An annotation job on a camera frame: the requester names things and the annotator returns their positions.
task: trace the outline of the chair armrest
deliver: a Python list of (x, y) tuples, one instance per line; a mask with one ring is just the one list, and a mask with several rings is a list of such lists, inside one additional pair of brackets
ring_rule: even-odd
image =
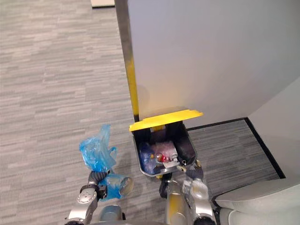
[(222, 194), (216, 202), (223, 208), (245, 213), (287, 210), (300, 206), (300, 178), (258, 182)]

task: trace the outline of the trash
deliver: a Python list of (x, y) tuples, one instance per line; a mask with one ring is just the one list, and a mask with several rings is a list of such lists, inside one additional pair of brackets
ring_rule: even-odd
[(173, 142), (158, 142), (154, 145), (149, 145), (142, 142), (139, 145), (141, 166), (148, 174), (156, 174), (164, 168), (170, 168), (179, 165), (178, 154)]
[(99, 185), (107, 185), (107, 197), (100, 201), (105, 202), (112, 198), (123, 198), (128, 195), (133, 189), (133, 181), (130, 177), (115, 174), (111, 171)]
[(93, 171), (107, 172), (116, 165), (117, 148), (108, 149), (110, 125), (103, 125), (99, 133), (79, 145), (85, 164)]
[(154, 168), (157, 165), (154, 158), (154, 151), (148, 143), (142, 142), (139, 146), (141, 166), (146, 173), (154, 174)]
[(170, 161), (170, 159), (168, 157), (164, 156), (161, 153), (156, 153), (155, 154), (155, 160), (156, 160), (157, 163), (165, 163), (165, 162)]
[(176, 148), (171, 141), (158, 142), (152, 145), (151, 148), (156, 154), (163, 155), (168, 161), (173, 161), (178, 156)]

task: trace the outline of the yellow lid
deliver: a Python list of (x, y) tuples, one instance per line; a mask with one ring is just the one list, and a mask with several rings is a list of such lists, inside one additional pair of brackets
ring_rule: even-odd
[(129, 131), (141, 130), (145, 128), (152, 128), (161, 126), (168, 123), (174, 123), (182, 120), (187, 120), (191, 118), (195, 118), (198, 116), (202, 116), (202, 112), (198, 112), (197, 110), (183, 110), (178, 112), (172, 112), (168, 114), (163, 114), (159, 116), (145, 118), (142, 121), (136, 122), (129, 126)]

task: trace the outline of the plastic bag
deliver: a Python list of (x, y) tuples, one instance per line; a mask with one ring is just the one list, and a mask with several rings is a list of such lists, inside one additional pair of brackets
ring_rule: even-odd
[(107, 172), (116, 165), (117, 148), (108, 149), (111, 125), (103, 125), (99, 133), (79, 145), (85, 164), (93, 171)]
[(157, 165), (154, 158), (154, 151), (148, 143), (142, 142), (139, 145), (141, 166), (146, 173), (154, 174), (154, 168)]
[(99, 185), (107, 185), (107, 197), (101, 199), (102, 202), (105, 202), (112, 198), (121, 199), (127, 196), (132, 191), (134, 183), (130, 177), (111, 171), (107, 177), (100, 181)]
[(166, 158), (173, 160), (177, 158), (178, 154), (173, 142), (159, 142), (151, 146), (155, 154), (162, 154)]

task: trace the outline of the baseboard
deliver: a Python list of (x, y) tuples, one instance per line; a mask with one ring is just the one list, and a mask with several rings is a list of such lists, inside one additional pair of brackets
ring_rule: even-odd
[(224, 123), (231, 123), (231, 122), (235, 122), (235, 121), (239, 121), (239, 120), (244, 120), (246, 117), (242, 117), (242, 118), (237, 118), (237, 119), (233, 119), (233, 120), (226, 120), (226, 121), (222, 121), (222, 122), (218, 122), (218, 123), (211, 123), (211, 124), (206, 124), (206, 125), (202, 125), (202, 126), (197, 126), (197, 127), (191, 127), (188, 128), (187, 131), (189, 130), (197, 130), (197, 129), (201, 129), (201, 128), (207, 128), (207, 127), (212, 127), (215, 125), (220, 125), (220, 124), (224, 124)]
[(115, 6), (92, 6), (92, 9), (97, 9), (97, 8), (114, 8)]
[(269, 161), (271, 162), (272, 166), (274, 167), (274, 169), (277, 172), (277, 174), (280, 177), (280, 179), (285, 178), (284, 173), (280, 169), (278, 163), (276, 162), (275, 158), (273, 157), (273, 155), (270, 152), (270, 150), (268, 149), (268, 147), (263, 142), (262, 138), (259, 136), (258, 132), (255, 130), (253, 124), (250, 121), (250, 119), (248, 117), (246, 117), (245, 121), (246, 121), (248, 127), (250, 128), (250, 130), (252, 131), (254, 137), (257, 139), (258, 143), (260, 144), (262, 150), (264, 151), (264, 153), (268, 157)]

